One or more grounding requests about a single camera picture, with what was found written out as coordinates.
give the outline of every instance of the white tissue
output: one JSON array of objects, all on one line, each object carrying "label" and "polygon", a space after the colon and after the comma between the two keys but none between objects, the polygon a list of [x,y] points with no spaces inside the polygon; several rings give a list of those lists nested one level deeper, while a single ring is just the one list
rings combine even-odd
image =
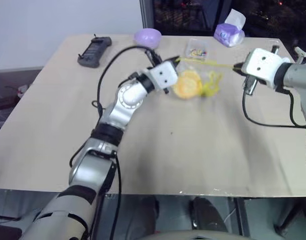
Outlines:
[{"label": "white tissue", "polygon": [[232,24],[237,27],[238,30],[241,30],[245,24],[246,17],[241,14],[239,11],[234,9],[231,10],[229,15],[227,16],[225,23]]}]

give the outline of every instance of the plastic bag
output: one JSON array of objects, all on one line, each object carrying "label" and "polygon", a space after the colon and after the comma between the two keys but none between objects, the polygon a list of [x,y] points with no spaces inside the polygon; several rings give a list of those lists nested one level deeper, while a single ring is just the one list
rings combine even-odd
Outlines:
[{"label": "plastic bag", "polygon": [[174,93],[182,99],[214,96],[219,91],[219,82],[223,77],[216,66],[219,64],[211,61],[180,58],[178,80],[172,87]]}]

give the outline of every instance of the yellow string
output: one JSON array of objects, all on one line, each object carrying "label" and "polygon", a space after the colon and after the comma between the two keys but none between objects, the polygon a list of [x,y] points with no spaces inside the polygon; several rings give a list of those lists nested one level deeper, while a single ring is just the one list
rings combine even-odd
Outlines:
[{"label": "yellow string", "polygon": [[202,97],[203,96],[211,97],[218,93],[219,81],[222,80],[223,74],[211,71],[208,74],[208,77],[209,77],[209,81],[203,85],[202,91],[200,93]]},{"label": "yellow string", "polygon": [[209,66],[213,66],[213,67],[223,67],[223,68],[230,68],[230,69],[236,69],[236,70],[240,70],[240,68],[238,67],[234,67],[233,65],[229,65],[229,64],[218,64],[215,61],[210,61],[210,60],[199,60],[199,59],[193,59],[193,58],[187,58],[187,57],[179,57],[178,59],[175,60],[176,62],[178,61],[185,61],[185,62],[195,62],[195,63],[199,63],[199,64],[205,64],[205,65],[209,65]]}]

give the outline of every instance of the black cable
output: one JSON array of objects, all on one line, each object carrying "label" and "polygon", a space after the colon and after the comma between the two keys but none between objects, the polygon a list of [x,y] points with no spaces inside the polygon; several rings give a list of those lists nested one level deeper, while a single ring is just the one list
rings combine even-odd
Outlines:
[{"label": "black cable", "polygon": [[110,62],[107,64],[107,66],[105,67],[104,71],[102,72],[102,75],[100,76],[99,80],[98,80],[98,86],[97,86],[97,109],[98,109],[98,115],[99,118],[101,118],[101,116],[103,115],[103,107],[100,103],[100,91],[101,91],[101,84],[103,81],[103,78],[107,72],[107,70],[109,69],[109,67],[113,64],[113,62],[124,52],[130,50],[130,49],[145,49],[151,52],[152,55],[155,54],[154,50],[152,50],[151,48],[148,48],[146,46],[129,46],[127,48],[124,48],[123,50],[120,50],[111,60]]},{"label": "black cable", "polygon": [[117,224],[117,219],[118,219],[118,214],[119,214],[119,209],[121,207],[121,198],[122,198],[122,177],[121,177],[121,168],[119,166],[119,160],[117,157],[117,153],[115,152],[115,160],[116,160],[116,165],[117,165],[117,173],[118,173],[118,199],[117,199],[117,206],[116,206],[116,211],[115,211],[115,216],[114,216],[114,221],[111,229],[111,235],[109,237],[110,240],[114,239],[114,233],[115,233],[115,228]]},{"label": "black cable", "polygon": [[100,223],[101,210],[103,209],[105,195],[97,196],[97,206],[95,210],[95,216],[90,230],[90,240],[97,240],[98,238],[98,226]]},{"label": "black cable", "polygon": [[293,118],[293,106],[294,106],[294,97],[293,94],[288,91],[288,95],[289,95],[289,99],[290,99],[290,106],[289,106],[289,119],[291,120],[291,122],[294,124],[294,126],[298,126],[298,127],[306,127],[306,125],[299,125],[295,122],[294,118]]},{"label": "black cable", "polygon": [[28,212],[24,213],[23,215],[21,215],[21,216],[19,216],[19,217],[14,217],[14,218],[12,218],[12,219],[10,219],[10,220],[0,221],[0,224],[4,224],[4,223],[6,224],[6,223],[9,223],[9,222],[17,222],[17,221],[21,220],[24,216],[29,215],[30,213],[32,213],[33,211],[35,211],[35,210],[37,210],[37,209],[38,209],[38,208],[34,208],[33,210],[28,211]]},{"label": "black cable", "polygon": [[93,101],[92,101],[92,106],[95,107],[95,108],[97,108],[97,100],[93,100]]},{"label": "black cable", "polygon": [[243,113],[244,113],[244,116],[246,117],[246,119],[247,120],[249,120],[250,122],[252,122],[252,123],[254,123],[254,124],[257,124],[257,125],[260,125],[260,126],[265,126],[265,127],[275,127],[275,128],[294,128],[294,129],[306,129],[306,126],[297,126],[297,125],[295,125],[295,126],[292,126],[292,125],[273,125],[273,124],[264,124],[264,123],[260,123],[260,122],[257,122],[257,121],[254,121],[253,119],[251,119],[249,116],[248,116],[248,114],[247,114],[247,112],[246,112],[246,107],[245,107],[245,99],[246,99],[246,89],[244,89],[244,91],[243,91],[243,98],[242,98],[242,108],[243,108]]},{"label": "black cable", "polygon": [[127,81],[129,81],[129,79],[125,79],[125,80],[121,81],[121,82],[118,84],[118,88],[119,88],[121,85],[123,85],[125,82],[127,82]]},{"label": "black cable", "polygon": [[86,142],[84,142],[83,145],[81,145],[81,146],[79,147],[79,149],[74,153],[74,155],[73,155],[73,156],[71,157],[71,159],[69,160],[69,166],[70,166],[70,167],[73,166],[73,160],[74,160],[74,158],[75,158],[76,155],[82,150],[82,148],[85,146],[85,143],[86,143]]}]

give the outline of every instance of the white wall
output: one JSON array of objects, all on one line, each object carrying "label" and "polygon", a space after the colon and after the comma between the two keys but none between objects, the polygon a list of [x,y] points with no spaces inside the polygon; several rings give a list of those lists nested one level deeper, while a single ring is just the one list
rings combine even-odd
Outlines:
[{"label": "white wall", "polygon": [[44,66],[69,35],[140,28],[139,0],[0,0],[0,70]]}]

